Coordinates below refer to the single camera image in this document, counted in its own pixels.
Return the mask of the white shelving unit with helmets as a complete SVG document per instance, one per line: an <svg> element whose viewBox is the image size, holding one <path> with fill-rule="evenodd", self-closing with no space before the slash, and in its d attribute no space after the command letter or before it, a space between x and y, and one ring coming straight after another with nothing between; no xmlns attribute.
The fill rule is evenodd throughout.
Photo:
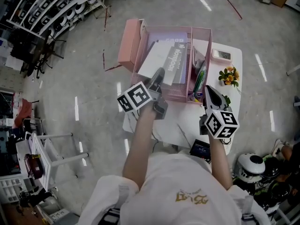
<svg viewBox="0 0 300 225"><path fill-rule="evenodd" d="M4 18L37 37L48 29L58 35L69 22L99 7L106 8L105 0L10 0Z"/></svg>

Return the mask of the green pens and stationery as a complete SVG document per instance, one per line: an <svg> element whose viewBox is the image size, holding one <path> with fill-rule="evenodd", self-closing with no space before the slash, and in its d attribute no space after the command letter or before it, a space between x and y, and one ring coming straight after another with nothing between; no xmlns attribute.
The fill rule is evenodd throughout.
<svg viewBox="0 0 300 225"><path fill-rule="evenodd" d="M206 77L207 65L205 56L194 46L192 50L192 70L196 76L192 96L195 102L200 102L200 98L203 95L202 87Z"/></svg>

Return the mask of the person's right forearm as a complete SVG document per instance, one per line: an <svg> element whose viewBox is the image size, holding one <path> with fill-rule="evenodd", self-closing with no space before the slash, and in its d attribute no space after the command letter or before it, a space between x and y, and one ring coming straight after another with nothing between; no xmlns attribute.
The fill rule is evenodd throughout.
<svg viewBox="0 0 300 225"><path fill-rule="evenodd" d="M225 188L233 186L230 167L225 153L224 145L220 140L209 135L212 175Z"/></svg>

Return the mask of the pink desk drawer organizer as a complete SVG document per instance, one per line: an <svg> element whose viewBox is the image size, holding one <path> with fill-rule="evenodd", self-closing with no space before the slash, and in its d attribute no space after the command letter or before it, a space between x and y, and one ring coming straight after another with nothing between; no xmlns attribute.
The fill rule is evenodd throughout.
<svg viewBox="0 0 300 225"><path fill-rule="evenodd" d="M187 62L184 66L182 78L184 83L174 83L172 85L162 85L162 92L167 100L173 100L178 102L187 102L188 93L192 91L192 85L195 84L195 75L192 75L192 50L193 42L202 41L203 45L200 46L198 51L205 56L206 65L210 65L210 53L211 53L211 38L212 31L207 28L195 28L195 27L181 27L181 26L145 26L142 32L135 66L132 74L132 84L136 84L146 79L145 76L139 75L138 71L148 55L149 50L153 46L148 45L149 34L151 32L186 32L187 33Z"/></svg>

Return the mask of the black screen device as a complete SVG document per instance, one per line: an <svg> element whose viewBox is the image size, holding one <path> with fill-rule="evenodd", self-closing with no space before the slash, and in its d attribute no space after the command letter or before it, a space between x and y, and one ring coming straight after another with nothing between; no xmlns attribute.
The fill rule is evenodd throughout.
<svg viewBox="0 0 300 225"><path fill-rule="evenodd" d="M189 153L192 156L203 158L207 162L211 161L210 145L206 142L195 139L194 144Z"/></svg>

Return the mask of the person's white shirt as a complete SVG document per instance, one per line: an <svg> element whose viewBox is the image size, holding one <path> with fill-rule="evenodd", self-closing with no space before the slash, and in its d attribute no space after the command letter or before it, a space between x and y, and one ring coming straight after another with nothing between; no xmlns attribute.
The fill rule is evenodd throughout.
<svg viewBox="0 0 300 225"><path fill-rule="evenodd" d="M225 189L204 160L183 153L151 156L142 187L101 177L78 225L98 225L110 209L120 210L118 225L270 225L246 191Z"/></svg>

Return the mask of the white metal-leg table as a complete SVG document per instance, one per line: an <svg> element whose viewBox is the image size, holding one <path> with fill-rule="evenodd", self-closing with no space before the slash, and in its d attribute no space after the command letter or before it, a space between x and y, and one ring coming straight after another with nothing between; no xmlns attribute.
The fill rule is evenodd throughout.
<svg viewBox="0 0 300 225"><path fill-rule="evenodd" d="M42 164L43 175L39 178L39 182L46 191L78 178L77 175L67 174L67 176L62 180L55 181L54 175L60 165L65 165L79 160L81 161L89 156L88 153L81 153L77 156L63 158L58 154L50 139L71 137L72 135L72 133L62 135L37 135L32 133L29 137L29 144L32 145L31 154L40 156L39 159Z"/></svg>

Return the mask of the red cloth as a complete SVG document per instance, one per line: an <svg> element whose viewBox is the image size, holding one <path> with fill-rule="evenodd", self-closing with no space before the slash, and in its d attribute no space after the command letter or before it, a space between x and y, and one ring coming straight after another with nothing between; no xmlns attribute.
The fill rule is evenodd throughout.
<svg viewBox="0 0 300 225"><path fill-rule="evenodd" d="M22 104L18 108L17 116L14 119L14 124L12 128L19 128L23 124L23 120L26 118L31 118L32 116L32 103L26 99L22 99Z"/></svg>

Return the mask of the pink box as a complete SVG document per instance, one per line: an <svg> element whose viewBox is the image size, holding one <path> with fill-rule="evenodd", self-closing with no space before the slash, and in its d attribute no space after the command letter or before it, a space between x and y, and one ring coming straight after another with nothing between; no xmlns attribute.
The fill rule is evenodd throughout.
<svg viewBox="0 0 300 225"><path fill-rule="evenodd" d="M126 21L118 53L118 63L130 72L134 70L141 36L146 25L144 19L135 18Z"/></svg>

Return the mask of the white side desk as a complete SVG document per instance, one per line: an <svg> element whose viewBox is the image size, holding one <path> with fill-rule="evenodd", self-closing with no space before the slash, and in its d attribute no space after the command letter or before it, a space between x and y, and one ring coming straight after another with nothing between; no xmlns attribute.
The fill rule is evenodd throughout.
<svg viewBox="0 0 300 225"><path fill-rule="evenodd" d="M300 69L300 64L297 65L297 66L295 66L295 67L293 67L292 69L288 70L288 71L286 72L286 75L289 76L290 74L296 72L296 71L299 70L299 69Z"/></svg>

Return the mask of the orange flower potted plant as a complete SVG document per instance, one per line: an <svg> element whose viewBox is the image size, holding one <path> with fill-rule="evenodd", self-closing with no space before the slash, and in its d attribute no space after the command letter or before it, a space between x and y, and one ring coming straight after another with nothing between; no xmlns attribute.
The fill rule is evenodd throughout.
<svg viewBox="0 0 300 225"><path fill-rule="evenodd" d="M240 74L236 67L229 66L224 70L219 71L218 80L222 85L233 85L234 87L239 87Z"/></svg>

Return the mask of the person's left forearm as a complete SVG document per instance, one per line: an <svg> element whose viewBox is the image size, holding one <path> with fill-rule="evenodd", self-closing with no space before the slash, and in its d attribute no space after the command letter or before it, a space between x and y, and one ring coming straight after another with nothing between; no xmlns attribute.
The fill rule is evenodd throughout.
<svg viewBox="0 0 300 225"><path fill-rule="evenodd" d="M139 114L134 137L125 161L122 176L141 188L145 182L151 152L151 136L156 113L153 105L145 105Z"/></svg>

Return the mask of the white and grey folder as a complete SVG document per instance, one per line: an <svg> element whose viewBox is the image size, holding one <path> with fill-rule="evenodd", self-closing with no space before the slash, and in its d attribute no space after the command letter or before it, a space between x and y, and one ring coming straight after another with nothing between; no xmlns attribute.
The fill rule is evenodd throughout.
<svg viewBox="0 0 300 225"><path fill-rule="evenodd" d="M158 40L148 52L138 74L151 78L159 68L163 68L165 76L163 83L172 85L184 83L182 78L187 62L187 43L178 41Z"/></svg>

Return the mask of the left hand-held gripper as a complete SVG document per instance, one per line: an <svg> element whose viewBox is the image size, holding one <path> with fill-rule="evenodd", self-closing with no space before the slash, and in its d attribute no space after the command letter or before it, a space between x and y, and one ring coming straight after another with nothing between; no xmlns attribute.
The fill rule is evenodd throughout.
<svg viewBox="0 0 300 225"><path fill-rule="evenodd" d="M168 104L162 96L161 84L163 83L165 70L160 67L146 87L143 82L132 86L117 97L117 101L125 113L139 111L148 103L152 103L152 109L156 113L156 120L163 120Z"/></svg>

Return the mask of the white marble table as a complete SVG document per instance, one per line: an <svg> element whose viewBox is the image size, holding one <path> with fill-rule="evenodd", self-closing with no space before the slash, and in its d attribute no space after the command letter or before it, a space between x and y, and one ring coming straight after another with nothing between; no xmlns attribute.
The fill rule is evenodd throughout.
<svg viewBox="0 0 300 225"><path fill-rule="evenodd" d="M221 85L218 80L219 71L227 65L210 62L207 84L218 90L221 94L227 95L231 104L232 112L238 118L242 89L243 60L242 51L238 48L212 43L212 49L228 52L232 55L232 65L240 75L239 86ZM199 103L168 101L168 109L163 120L154 121L153 134L164 143L170 143L181 147L191 147L196 139L208 142L207 135L200 135L199 120L205 111Z"/></svg>

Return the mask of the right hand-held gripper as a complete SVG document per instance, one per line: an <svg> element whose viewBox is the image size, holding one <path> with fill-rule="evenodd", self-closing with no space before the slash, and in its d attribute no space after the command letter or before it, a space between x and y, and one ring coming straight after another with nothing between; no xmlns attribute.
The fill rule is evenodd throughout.
<svg viewBox="0 0 300 225"><path fill-rule="evenodd" d="M231 107L226 107L223 95L215 88L206 85L205 101L205 114L199 120L200 135L210 134L214 139L231 139L240 128L240 124Z"/></svg>

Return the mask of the white digital clock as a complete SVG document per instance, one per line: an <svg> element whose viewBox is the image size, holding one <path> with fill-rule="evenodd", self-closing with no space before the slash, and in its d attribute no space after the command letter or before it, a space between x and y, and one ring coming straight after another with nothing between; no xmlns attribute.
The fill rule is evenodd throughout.
<svg viewBox="0 0 300 225"><path fill-rule="evenodd" d="M212 49L211 59L222 62L232 62L232 54L227 51Z"/></svg>

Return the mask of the pile of black white helmets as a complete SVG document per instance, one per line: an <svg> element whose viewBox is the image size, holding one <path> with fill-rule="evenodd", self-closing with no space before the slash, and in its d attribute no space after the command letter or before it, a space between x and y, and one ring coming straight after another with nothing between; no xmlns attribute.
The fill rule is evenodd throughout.
<svg viewBox="0 0 300 225"><path fill-rule="evenodd" d="M292 193L292 187L288 183L288 179L292 177L288 162L278 160L270 154L260 157L245 153L237 159L233 183L253 196L272 219L280 203Z"/></svg>

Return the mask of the maroon bag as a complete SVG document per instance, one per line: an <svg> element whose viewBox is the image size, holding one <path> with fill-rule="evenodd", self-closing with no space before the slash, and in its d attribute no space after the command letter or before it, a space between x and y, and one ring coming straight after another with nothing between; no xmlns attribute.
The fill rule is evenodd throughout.
<svg viewBox="0 0 300 225"><path fill-rule="evenodd" d="M26 154L24 156L24 162L28 177L31 177L34 180L40 179L44 173L40 158L40 155Z"/></svg>

